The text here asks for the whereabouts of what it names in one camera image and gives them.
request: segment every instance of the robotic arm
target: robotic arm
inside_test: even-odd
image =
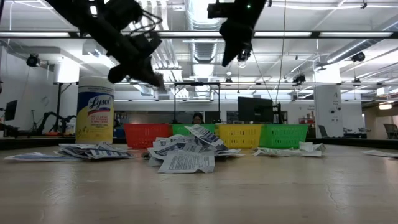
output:
[[[151,54],[162,43],[155,32],[161,18],[143,10],[134,0],[47,0],[47,2],[67,21],[79,28],[80,36],[90,35],[113,56],[119,65],[108,74],[111,83],[120,82],[126,75],[130,78],[147,82],[156,87],[163,87],[163,77],[155,74],[150,64]],[[142,17],[154,22],[146,33],[132,36],[122,35],[121,30],[130,22],[137,23]]]

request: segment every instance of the computer monitor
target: computer monitor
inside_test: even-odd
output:
[[[240,121],[273,123],[274,107],[272,100],[238,97],[238,117]]]
[[[5,121],[12,121],[15,119],[15,113],[17,111],[17,100],[8,102],[6,105],[6,112],[4,113]]]

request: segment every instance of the desk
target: desk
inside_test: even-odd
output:
[[[1,160],[1,223],[397,223],[398,161],[327,148],[321,159],[217,161],[211,174],[158,174],[141,158]]]

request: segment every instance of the chair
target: chair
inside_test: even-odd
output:
[[[383,124],[386,129],[388,139],[398,139],[398,128],[394,124]]]
[[[326,132],[326,129],[324,127],[324,125],[318,125],[319,131],[321,132],[321,136],[323,138],[327,138],[328,137],[328,133]]]

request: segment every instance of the plastic basket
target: plastic basket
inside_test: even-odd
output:
[[[173,129],[173,134],[181,134],[184,136],[190,135],[191,133],[188,131],[185,126],[193,126],[193,124],[173,124],[172,129]],[[201,124],[200,126],[206,128],[212,133],[215,133],[216,131],[216,125],[215,124]]]
[[[252,149],[258,147],[261,124],[220,124],[216,134],[230,149]]]
[[[156,137],[170,137],[172,129],[168,124],[125,124],[127,145],[134,149],[152,147]]]
[[[273,149],[299,148],[305,142],[308,125],[267,124],[262,127],[260,147]]]

